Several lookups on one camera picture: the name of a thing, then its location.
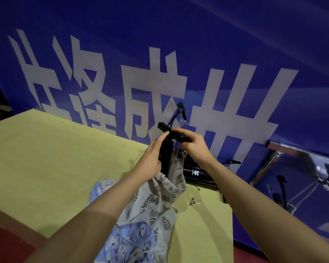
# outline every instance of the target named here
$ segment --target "person's left hand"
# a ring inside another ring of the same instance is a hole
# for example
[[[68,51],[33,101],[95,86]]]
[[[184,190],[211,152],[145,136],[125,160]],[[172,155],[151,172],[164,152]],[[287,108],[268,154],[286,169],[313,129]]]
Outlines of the person's left hand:
[[[158,160],[158,156],[162,142],[168,134],[169,131],[163,133],[156,141],[152,141],[131,171],[140,176],[144,182],[154,178],[161,171],[161,162]]]

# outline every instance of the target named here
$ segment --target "person's right arm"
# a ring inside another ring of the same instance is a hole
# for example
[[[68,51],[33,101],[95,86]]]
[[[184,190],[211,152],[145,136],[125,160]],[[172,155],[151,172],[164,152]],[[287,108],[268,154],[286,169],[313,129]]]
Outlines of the person's right arm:
[[[182,143],[215,180],[240,223],[272,262],[329,263],[329,244],[302,221],[219,163],[202,135],[175,128],[192,143]]]

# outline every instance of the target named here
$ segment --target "yellow table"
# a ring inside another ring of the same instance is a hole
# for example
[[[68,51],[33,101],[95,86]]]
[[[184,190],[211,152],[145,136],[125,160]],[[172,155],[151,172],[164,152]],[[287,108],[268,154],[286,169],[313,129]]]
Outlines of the yellow table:
[[[119,179],[146,145],[38,110],[0,121],[0,210],[45,237],[82,210],[96,181]],[[201,205],[189,206],[192,197]],[[188,186],[168,261],[233,262],[232,210]]]

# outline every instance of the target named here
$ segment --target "hand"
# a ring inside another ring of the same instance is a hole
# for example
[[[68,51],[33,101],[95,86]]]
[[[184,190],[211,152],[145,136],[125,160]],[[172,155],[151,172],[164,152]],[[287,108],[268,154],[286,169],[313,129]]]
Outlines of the hand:
[[[183,133],[192,140],[191,143],[183,142],[181,148],[185,149],[190,157],[193,158],[193,160],[196,161],[200,167],[203,167],[204,164],[215,160],[208,149],[205,140],[203,140],[202,135],[182,128],[173,128],[173,131]]]
[[[134,166],[132,173],[139,175],[144,182],[154,178],[161,171],[161,162],[158,160],[160,147],[169,131],[163,133],[156,141],[152,141],[139,161]]]

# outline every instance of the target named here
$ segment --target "blue backdrop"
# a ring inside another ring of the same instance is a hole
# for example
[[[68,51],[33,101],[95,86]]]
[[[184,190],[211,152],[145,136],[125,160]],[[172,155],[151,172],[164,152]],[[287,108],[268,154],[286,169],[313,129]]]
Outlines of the blue backdrop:
[[[235,171],[250,181],[269,138],[329,155],[329,0],[0,0],[0,87],[15,113],[145,144],[183,101],[186,128],[219,159],[242,159]],[[270,195],[276,174],[288,196],[311,181],[285,157],[258,189]],[[329,192],[317,188],[295,216],[329,239],[318,229]],[[236,219],[234,239],[255,246]]]

